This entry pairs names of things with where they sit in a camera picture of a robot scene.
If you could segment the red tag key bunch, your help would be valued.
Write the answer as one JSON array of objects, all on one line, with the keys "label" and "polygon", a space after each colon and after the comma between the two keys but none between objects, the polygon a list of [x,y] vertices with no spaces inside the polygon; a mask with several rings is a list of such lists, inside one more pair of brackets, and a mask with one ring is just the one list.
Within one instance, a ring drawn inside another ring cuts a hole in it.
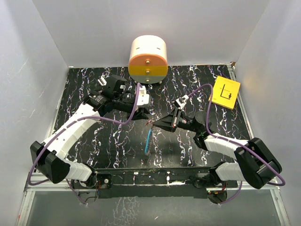
[{"label": "red tag key bunch", "polygon": [[153,120],[150,119],[150,120],[148,120],[148,121],[146,122],[145,126],[152,125],[152,124],[153,124]]}]

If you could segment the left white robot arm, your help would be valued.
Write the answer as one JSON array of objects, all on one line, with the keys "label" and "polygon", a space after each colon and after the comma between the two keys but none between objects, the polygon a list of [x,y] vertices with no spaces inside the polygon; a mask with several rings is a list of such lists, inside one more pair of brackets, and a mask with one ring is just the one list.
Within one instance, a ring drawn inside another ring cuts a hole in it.
[{"label": "left white robot arm", "polygon": [[134,120],[148,119],[150,95],[146,87],[137,84],[135,91],[126,90],[125,78],[111,75],[98,79],[99,86],[91,90],[76,112],[53,135],[42,143],[30,146],[33,166],[27,178],[30,185],[34,170],[41,172],[48,181],[58,184],[63,180],[77,180],[84,187],[97,183],[97,172],[85,163],[72,162],[66,156],[73,145],[98,121],[126,125]]}]

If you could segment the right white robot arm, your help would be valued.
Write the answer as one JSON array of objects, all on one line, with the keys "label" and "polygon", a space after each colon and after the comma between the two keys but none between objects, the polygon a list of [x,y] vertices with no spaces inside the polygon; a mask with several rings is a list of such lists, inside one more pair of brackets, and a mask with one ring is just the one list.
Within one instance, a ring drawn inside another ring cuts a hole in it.
[{"label": "right white robot arm", "polygon": [[192,131],[198,148],[234,159],[233,163],[222,162],[212,168],[209,179],[216,187],[232,180],[245,181],[260,189],[282,172],[280,163],[261,139],[239,140],[215,133],[210,129],[211,123],[206,122],[204,112],[199,111],[190,118],[175,107],[167,116],[154,121],[153,125],[169,132],[175,132],[177,128]]}]

